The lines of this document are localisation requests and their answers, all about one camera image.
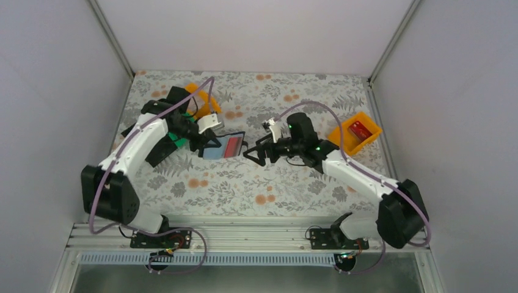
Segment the black leather card holder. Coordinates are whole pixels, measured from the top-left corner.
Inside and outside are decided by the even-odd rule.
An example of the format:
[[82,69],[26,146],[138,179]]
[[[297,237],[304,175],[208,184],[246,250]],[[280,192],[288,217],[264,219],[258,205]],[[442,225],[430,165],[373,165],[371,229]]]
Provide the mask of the black leather card holder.
[[248,143],[245,141],[246,133],[244,131],[229,133],[229,134],[222,135],[222,136],[217,136],[217,138],[220,141],[220,143],[222,144],[222,146],[219,148],[205,148],[204,150],[199,151],[198,157],[200,157],[204,160],[225,159],[225,158],[223,158],[223,155],[224,155],[224,151],[226,149],[227,141],[230,137],[234,137],[234,136],[243,138],[241,151],[239,152],[239,155],[240,155],[243,151],[243,148],[248,149]]

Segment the red card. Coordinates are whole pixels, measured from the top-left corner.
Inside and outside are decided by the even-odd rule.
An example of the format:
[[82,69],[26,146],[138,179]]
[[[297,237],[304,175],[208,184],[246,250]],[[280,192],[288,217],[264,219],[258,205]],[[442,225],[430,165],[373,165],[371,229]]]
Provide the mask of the red card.
[[224,151],[223,158],[230,158],[239,155],[242,146],[242,137],[230,137],[227,141],[226,149]]

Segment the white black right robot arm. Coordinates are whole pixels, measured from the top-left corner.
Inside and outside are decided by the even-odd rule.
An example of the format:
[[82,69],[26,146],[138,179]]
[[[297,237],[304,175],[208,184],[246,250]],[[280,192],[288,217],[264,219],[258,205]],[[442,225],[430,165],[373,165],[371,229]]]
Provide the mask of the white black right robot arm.
[[274,119],[263,122],[269,134],[243,152],[260,166],[281,157],[299,157],[306,167],[352,187],[376,208],[376,215],[345,213],[331,226],[331,241],[346,248],[360,238],[380,238],[393,248],[403,248],[425,227],[429,217],[417,185],[381,176],[345,156],[339,146],[320,139],[311,119],[302,112],[288,116],[289,137],[283,137]]

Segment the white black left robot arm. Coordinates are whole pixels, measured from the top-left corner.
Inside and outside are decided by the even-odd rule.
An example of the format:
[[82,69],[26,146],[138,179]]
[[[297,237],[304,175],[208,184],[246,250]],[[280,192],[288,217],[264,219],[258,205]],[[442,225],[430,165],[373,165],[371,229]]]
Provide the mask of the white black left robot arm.
[[99,164],[83,168],[82,200],[92,234],[101,232],[94,228],[95,218],[100,217],[140,231],[154,247],[168,243],[167,217],[143,207],[132,182],[146,159],[157,156],[158,147],[172,141],[171,134],[186,139],[192,152],[221,146],[214,129],[222,121],[210,102],[188,114],[189,102],[199,93],[201,89],[172,87],[166,99],[146,102],[122,143]]

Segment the red cards in bin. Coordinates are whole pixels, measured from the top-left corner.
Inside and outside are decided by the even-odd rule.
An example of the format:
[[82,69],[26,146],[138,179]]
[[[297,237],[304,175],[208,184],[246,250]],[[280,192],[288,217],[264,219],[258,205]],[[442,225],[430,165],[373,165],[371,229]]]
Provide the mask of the red cards in bin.
[[369,139],[373,134],[372,132],[360,121],[353,122],[349,127],[348,131],[359,141],[364,142]]

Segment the green plastic bin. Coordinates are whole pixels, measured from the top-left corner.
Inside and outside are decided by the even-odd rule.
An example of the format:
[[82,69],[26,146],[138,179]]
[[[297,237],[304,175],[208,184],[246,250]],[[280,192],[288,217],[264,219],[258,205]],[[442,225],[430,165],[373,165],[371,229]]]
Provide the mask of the green plastic bin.
[[[186,117],[189,121],[195,122],[196,117],[191,115],[189,112],[183,114],[184,117]],[[178,147],[182,147],[185,143],[188,142],[187,139],[178,137],[176,134],[169,132],[168,134],[169,139]]]

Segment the orange plastic bin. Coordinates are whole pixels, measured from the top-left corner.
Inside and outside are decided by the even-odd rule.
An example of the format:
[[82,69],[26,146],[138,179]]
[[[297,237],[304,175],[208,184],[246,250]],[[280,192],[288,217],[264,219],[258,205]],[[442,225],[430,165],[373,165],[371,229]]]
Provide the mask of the orange plastic bin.
[[340,139],[343,139],[343,150],[349,155],[357,154],[363,147],[373,143],[382,133],[382,128],[364,112],[353,115],[341,124],[344,133],[336,127],[327,139],[340,146]]
[[195,102],[188,103],[189,106],[187,113],[189,115],[193,115],[195,118],[201,118],[212,114],[213,112],[216,114],[222,113],[221,107],[217,103],[215,97],[213,95],[209,96],[204,90],[201,90],[196,94],[194,101]]

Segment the floral patterned table mat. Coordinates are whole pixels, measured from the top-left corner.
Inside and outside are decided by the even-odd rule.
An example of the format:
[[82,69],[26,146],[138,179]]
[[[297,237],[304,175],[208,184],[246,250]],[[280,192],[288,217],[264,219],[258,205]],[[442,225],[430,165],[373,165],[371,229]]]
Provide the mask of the floral patterned table mat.
[[[215,78],[212,96],[222,110],[220,133],[242,131],[249,145],[264,136],[264,120],[291,106],[311,118],[321,138],[339,121],[370,111],[356,75],[139,71],[119,130],[136,121],[147,101],[209,77]],[[297,158],[261,167],[242,156],[204,160],[186,146],[156,167],[142,164],[132,184],[144,206],[167,215],[338,217],[376,209],[355,187],[304,167]]]

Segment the black plastic bin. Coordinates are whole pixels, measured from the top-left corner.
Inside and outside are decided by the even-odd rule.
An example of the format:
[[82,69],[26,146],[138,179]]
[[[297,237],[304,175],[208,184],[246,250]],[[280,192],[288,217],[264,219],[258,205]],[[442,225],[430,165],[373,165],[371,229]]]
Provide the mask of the black plastic bin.
[[166,135],[151,149],[145,161],[155,168],[177,149],[178,147]]

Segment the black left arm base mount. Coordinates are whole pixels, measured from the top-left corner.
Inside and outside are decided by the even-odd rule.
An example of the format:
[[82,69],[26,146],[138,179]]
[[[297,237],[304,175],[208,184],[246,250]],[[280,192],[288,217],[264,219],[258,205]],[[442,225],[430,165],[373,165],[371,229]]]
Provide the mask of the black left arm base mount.
[[142,233],[133,233],[131,237],[131,248],[146,249],[189,249],[191,245],[192,232],[187,230],[176,231],[165,236],[147,236]]

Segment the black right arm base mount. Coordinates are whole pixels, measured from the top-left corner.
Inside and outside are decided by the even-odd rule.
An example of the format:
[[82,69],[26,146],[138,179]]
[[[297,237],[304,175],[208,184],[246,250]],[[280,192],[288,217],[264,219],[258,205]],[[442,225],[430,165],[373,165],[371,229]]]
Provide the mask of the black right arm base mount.
[[348,239],[340,229],[310,226],[305,232],[312,250],[367,250],[370,245],[365,239]]

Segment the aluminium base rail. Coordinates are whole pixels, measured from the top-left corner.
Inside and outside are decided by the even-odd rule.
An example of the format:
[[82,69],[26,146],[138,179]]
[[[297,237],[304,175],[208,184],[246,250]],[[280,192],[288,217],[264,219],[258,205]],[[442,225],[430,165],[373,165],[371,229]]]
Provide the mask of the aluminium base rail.
[[330,217],[179,216],[180,227],[163,241],[111,227],[93,235],[85,223],[74,224],[66,249],[81,264],[185,266],[333,267],[343,260],[361,261],[395,253],[377,239],[342,239],[330,235]]

